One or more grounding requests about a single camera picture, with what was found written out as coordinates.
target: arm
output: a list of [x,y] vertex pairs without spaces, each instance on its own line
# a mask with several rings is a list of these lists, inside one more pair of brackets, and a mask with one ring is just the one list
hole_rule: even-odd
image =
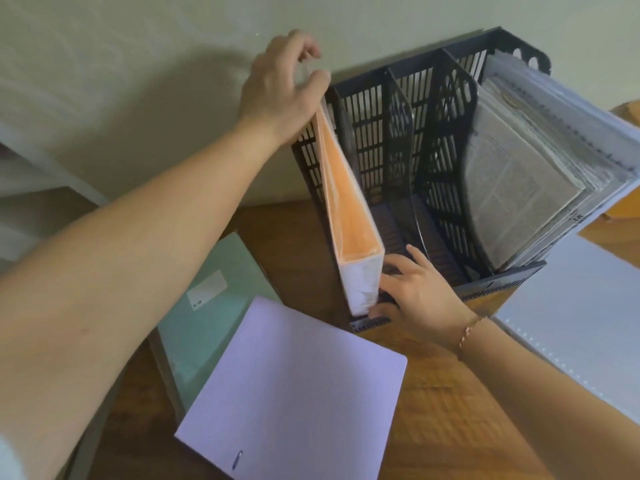
[[[457,353],[465,327],[478,316],[419,250],[408,250],[417,264],[389,255],[386,262],[401,274],[383,274],[380,279],[380,288],[400,308],[380,304],[370,315],[389,316],[421,339]],[[471,329],[461,358],[557,478],[640,478],[640,428],[519,345],[491,320],[484,319]]]
[[28,478],[57,474],[262,165],[316,112],[329,76],[316,71],[296,88],[295,65],[307,54],[319,56],[308,35],[274,39],[252,66],[233,130],[76,221],[0,278],[0,477],[9,449]]

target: person's left arm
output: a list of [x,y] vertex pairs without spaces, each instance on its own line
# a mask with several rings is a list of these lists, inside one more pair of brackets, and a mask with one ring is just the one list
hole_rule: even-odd
[[[319,49],[302,32],[274,39],[252,65],[233,130],[76,221],[0,278],[0,442],[28,478],[56,475],[262,165],[316,112],[330,77],[316,71],[295,87],[307,54]],[[8,471],[0,461],[0,477]]]

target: forearm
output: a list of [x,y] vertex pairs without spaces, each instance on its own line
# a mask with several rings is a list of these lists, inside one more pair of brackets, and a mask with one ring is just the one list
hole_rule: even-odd
[[10,385],[0,426],[30,460],[30,477],[64,462],[275,149],[238,127],[78,220],[0,280],[0,383]]
[[560,479],[640,478],[640,429],[483,320],[463,360]]

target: bracelet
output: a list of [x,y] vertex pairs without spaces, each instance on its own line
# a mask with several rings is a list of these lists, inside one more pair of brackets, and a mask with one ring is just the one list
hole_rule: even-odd
[[458,344],[458,360],[459,361],[462,361],[462,345],[465,343],[465,340],[469,336],[469,333],[471,333],[471,330],[473,329],[473,327],[478,325],[478,323],[482,322],[482,320],[485,318],[486,317],[484,316],[480,316],[477,318],[475,322],[471,323],[471,325],[465,327],[464,332],[462,332],[462,338],[460,338],[460,343]]

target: tabletop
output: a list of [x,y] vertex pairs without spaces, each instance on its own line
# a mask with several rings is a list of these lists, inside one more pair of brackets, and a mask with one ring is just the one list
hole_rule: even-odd
[[[311,201],[239,209],[236,230],[285,305],[347,329],[341,284]],[[640,264],[640,220],[597,221],[584,233]],[[492,314],[512,290],[469,306]],[[395,324],[361,337],[408,358],[380,479],[549,479],[492,396],[457,359]],[[173,438],[177,425],[147,343],[124,373],[90,478],[215,479],[225,476]]]

